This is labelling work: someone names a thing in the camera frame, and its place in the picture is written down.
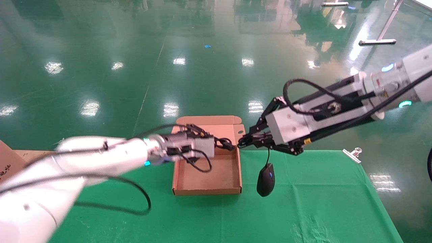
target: black computer mouse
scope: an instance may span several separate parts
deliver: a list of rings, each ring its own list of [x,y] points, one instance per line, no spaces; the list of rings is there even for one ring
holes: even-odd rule
[[[257,192],[261,197],[268,196],[274,188],[274,170],[273,165],[268,163],[261,169],[258,175]]]

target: robotic arm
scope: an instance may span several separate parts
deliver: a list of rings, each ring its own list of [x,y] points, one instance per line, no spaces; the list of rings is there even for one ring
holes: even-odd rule
[[[114,137],[72,137],[48,156],[28,166],[0,185],[0,191],[22,182],[52,176],[83,173],[118,176],[144,166],[146,161],[159,165],[186,159],[192,166],[200,157],[213,157],[214,148],[228,150],[228,139],[218,139],[194,125],[175,134],[153,134],[129,140]],[[47,242],[62,223],[85,186],[104,181],[86,176],[49,180],[0,194],[0,205],[7,208],[0,215],[2,242]]]
[[[285,84],[284,96],[274,98],[255,126],[238,142],[240,148],[254,145],[299,155],[305,145],[343,129],[384,118],[384,112],[402,101],[432,100],[432,45],[381,71],[360,72],[326,89],[307,80]],[[307,83],[320,91],[291,102],[288,87]],[[204,130],[186,125],[176,134],[141,136],[132,139],[113,137],[73,137],[57,148],[57,154],[32,163],[21,173],[0,185],[0,235],[8,243],[46,242],[61,224],[82,189],[103,179],[80,173],[118,176],[142,167],[146,161],[159,165],[186,159],[201,172],[209,172],[214,148],[232,150],[231,141],[218,139]],[[200,157],[209,169],[194,164]],[[45,181],[10,190],[16,184],[50,176],[61,180]]]
[[[360,72],[326,88],[303,79],[290,80],[284,96],[274,98],[255,126],[239,140],[239,147],[254,145],[299,155],[305,145],[343,129],[384,119],[400,104],[432,100],[432,45],[381,71]],[[321,90],[290,102],[288,87],[306,83]]]

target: metal stand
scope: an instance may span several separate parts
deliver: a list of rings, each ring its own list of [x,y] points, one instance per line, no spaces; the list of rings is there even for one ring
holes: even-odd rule
[[[364,40],[360,41],[359,45],[394,45],[396,44],[396,39],[383,39],[384,34],[386,33],[388,27],[390,26],[391,22],[393,21],[394,17],[396,16],[396,13],[399,10],[399,7],[402,5],[403,0],[399,0],[399,2],[394,6],[393,11],[391,12],[391,15],[388,17],[387,22],[385,23],[384,27],[381,30],[381,33],[379,34],[378,38],[376,40]]]

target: open cardboard box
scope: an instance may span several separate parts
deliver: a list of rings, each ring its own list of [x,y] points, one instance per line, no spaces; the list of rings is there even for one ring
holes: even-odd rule
[[[12,150],[0,141],[0,183],[21,171],[31,160],[42,157],[51,151]]]
[[[229,138],[233,145],[245,133],[241,119],[233,115],[219,116],[184,116],[177,119],[177,124],[195,124],[218,138]],[[172,191],[174,195],[218,195],[241,193],[240,154],[234,151],[215,148],[215,156],[210,158],[213,169],[202,173],[184,160],[175,162]],[[199,168],[208,168],[204,158],[196,163]]]

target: brown box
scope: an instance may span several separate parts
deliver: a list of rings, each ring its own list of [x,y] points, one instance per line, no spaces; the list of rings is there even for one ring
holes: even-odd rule
[[[17,174],[31,160],[42,157],[51,151],[12,150],[0,141],[0,183]]]
[[[195,124],[218,138],[229,138],[233,145],[245,133],[241,119],[233,115],[184,116],[177,124]],[[174,127],[172,132],[179,131]],[[213,169],[201,173],[184,160],[175,162],[172,191],[174,195],[218,195],[241,193],[240,154],[234,151],[215,148],[215,156],[210,159]],[[208,168],[204,158],[195,163],[200,168]]]
[[[25,160],[0,141],[0,183],[17,174],[25,166]]]

